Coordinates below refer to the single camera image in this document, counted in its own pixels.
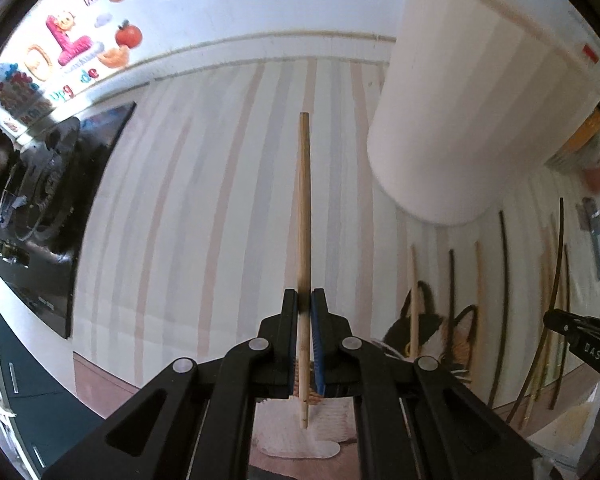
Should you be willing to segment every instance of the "white cylinder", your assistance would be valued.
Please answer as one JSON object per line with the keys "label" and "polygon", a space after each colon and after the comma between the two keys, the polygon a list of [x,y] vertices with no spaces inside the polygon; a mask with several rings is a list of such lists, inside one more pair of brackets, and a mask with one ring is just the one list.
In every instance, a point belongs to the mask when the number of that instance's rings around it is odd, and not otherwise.
{"label": "white cylinder", "polygon": [[504,0],[407,0],[368,156],[384,190],[436,224],[483,213],[600,99],[600,77]]}

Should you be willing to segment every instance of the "cabinet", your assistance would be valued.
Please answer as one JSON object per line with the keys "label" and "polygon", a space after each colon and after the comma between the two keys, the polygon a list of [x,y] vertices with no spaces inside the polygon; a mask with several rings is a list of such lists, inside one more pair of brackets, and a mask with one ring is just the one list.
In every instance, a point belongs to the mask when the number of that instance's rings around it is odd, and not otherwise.
{"label": "cabinet", "polygon": [[40,474],[103,420],[40,365],[1,315],[0,370],[13,423]]}

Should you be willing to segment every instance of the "drawer handle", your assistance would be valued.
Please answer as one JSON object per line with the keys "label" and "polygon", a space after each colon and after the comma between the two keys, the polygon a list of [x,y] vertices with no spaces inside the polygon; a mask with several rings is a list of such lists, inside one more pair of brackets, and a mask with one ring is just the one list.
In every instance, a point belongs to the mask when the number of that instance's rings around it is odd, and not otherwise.
{"label": "drawer handle", "polygon": [[11,374],[11,383],[13,383],[13,393],[18,393],[18,381],[16,380],[16,369],[13,363],[9,363],[9,373]]}
{"label": "drawer handle", "polygon": [[38,459],[38,462],[40,462],[42,469],[44,469],[46,467],[45,462],[42,460],[40,452],[38,451],[38,448],[36,446],[33,446],[33,452],[36,454],[36,458]]}

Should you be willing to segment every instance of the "black stove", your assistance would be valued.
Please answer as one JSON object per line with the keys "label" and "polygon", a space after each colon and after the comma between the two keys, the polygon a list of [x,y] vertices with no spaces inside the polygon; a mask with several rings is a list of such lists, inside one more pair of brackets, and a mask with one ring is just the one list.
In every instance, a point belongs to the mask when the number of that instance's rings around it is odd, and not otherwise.
{"label": "black stove", "polygon": [[75,271],[93,199],[135,103],[69,118],[20,152],[0,202],[0,277],[42,321],[71,333]]}

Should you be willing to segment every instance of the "silver screw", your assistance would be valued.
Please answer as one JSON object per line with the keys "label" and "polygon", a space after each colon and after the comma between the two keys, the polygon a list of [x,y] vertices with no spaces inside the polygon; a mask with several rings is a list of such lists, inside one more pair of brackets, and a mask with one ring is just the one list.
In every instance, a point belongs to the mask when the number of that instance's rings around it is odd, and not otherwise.
{"label": "silver screw", "polygon": [[438,361],[430,355],[425,355],[418,359],[418,366],[427,372],[432,372],[438,368]]}
{"label": "silver screw", "polygon": [[357,337],[349,336],[342,340],[342,346],[347,350],[358,350],[362,346],[362,341]]}
{"label": "silver screw", "polygon": [[193,361],[186,357],[181,357],[173,362],[173,371],[179,374],[185,374],[193,368]]}
{"label": "silver screw", "polygon": [[254,337],[251,341],[249,341],[249,348],[251,348],[251,350],[266,350],[268,347],[269,341],[267,341],[263,337]]}

